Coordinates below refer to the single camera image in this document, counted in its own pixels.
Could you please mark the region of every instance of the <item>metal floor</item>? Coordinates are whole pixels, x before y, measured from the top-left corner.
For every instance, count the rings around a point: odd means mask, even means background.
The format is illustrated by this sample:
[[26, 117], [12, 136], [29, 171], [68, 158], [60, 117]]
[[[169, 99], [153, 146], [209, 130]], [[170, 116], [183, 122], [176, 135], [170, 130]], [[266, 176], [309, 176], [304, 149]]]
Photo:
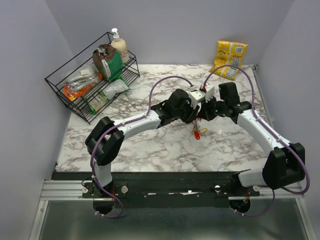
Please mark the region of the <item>metal floor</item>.
[[[257, 213], [271, 199], [252, 199]], [[308, 239], [296, 200], [276, 199], [260, 217], [230, 208], [126, 209], [124, 217], [95, 216], [91, 201], [49, 201], [41, 240], [304, 240]]]

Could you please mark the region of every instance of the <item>black wire rack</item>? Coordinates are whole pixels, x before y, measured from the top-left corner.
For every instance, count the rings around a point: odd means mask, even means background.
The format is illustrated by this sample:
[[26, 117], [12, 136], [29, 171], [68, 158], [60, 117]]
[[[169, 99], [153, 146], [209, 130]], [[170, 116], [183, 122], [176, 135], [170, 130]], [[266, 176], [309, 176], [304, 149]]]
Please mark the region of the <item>black wire rack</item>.
[[[93, 63], [92, 54], [95, 49], [101, 44], [110, 44], [113, 34], [106, 32], [65, 64], [60, 66], [49, 76], [45, 78], [45, 81], [49, 84], [55, 94], [63, 102], [63, 104], [70, 109], [73, 113], [78, 115], [87, 123], [91, 123], [106, 107], [108, 107], [121, 93], [117, 93], [110, 101], [108, 101], [103, 107], [101, 107], [95, 114], [93, 114], [92, 109], [90, 108], [89, 103], [110, 83], [102, 79], [99, 81], [93, 88], [86, 92], [83, 96], [78, 97], [77, 99], [71, 101], [64, 95], [64, 86], [66, 79], [82, 67], [84, 64]], [[122, 72], [120, 76], [129, 86], [132, 84], [138, 77], [140, 77], [137, 57], [132, 52], [129, 52], [129, 60], [123, 64], [123, 67], [120, 68], [114, 75], [117, 76], [119, 72]]]

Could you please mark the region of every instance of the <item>yellow chip bag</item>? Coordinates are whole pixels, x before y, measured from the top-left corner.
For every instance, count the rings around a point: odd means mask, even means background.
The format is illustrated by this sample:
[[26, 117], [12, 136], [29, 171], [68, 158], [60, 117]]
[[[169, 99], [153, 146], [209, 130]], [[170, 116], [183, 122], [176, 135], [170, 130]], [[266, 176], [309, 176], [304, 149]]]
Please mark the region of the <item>yellow chip bag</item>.
[[[216, 57], [214, 60], [213, 67], [210, 69], [210, 72], [212, 72], [216, 67], [225, 64], [235, 65], [240, 68], [247, 47], [247, 44], [239, 42], [218, 41]], [[226, 79], [235, 80], [238, 71], [239, 70], [235, 67], [227, 66], [218, 69], [214, 72], [214, 74]]]

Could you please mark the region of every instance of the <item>plastic bag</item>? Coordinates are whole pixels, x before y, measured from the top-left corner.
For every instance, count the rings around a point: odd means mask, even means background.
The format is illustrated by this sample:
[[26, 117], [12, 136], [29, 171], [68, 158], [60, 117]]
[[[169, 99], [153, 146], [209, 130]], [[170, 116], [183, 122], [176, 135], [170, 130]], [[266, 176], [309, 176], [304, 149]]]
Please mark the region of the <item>plastic bag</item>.
[[76, 83], [81, 79], [91, 78], [97, 72], [95, 65], [83, 65], [79, 69], [77, 69], [74, 73], [68, 76], [66, 83], [72, 84]]
[[72, 83], [67, 83], [63, 87], [63, 94], [70, 100], [74, 101], [77, 98], [82, 97], [87, 93], [94, 85], [96, 85], [103, 76], [100, 72], [94, 71], [91, 77], [80, 78], [73, 81]]
[[[244, 54], [247, 50], [248, 45], [239, 42], [230, 41], [218, 41], [216, 56], [214, 60], [214, 65], [210, 69], [212, 72], [216, 67], [231, 64], [237, 67], [241, 67]], [[223, 67], [214, 72], [214, 74], [229, 79], [235, 80], [236, 74], [239, 70], [235, 67]]]
[[129, 91], [130, 88], [122, 80], [118, 78], [114, 82], [110, 83], [104, 90], [92, 99], [88, 104], [92, 110], [92, 114], [96, 114], [107, 102], [109, 102], [116, 94]]

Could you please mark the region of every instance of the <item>screw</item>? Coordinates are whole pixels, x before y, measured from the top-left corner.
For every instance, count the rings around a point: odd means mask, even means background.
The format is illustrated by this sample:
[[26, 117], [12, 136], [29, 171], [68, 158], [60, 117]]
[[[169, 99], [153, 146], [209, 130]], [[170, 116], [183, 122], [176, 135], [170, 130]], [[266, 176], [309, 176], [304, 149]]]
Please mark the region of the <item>screw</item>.
[[86, 194], [87, 192], [89, 192], [88, 188], [83, 187], [83, 188], [82, 188], [82, 193]]
[[127, 186], [122, 186], [122, 188], [121, 188], [121, 192], [123, 193], [123, 194], [126, 194], [127, 192], [128, 192], [128, 187]]
[[259, 192], [259, 190], [260, 190], [260, 187], [258, 187], [258, 186], [253, 186], [252, 188], [253, 188], [253, 190], [254, 190], [255, 192]]
[[214, 186], [214, 190], [216, 193], [220, 193], [221, 187], [219, 185]]

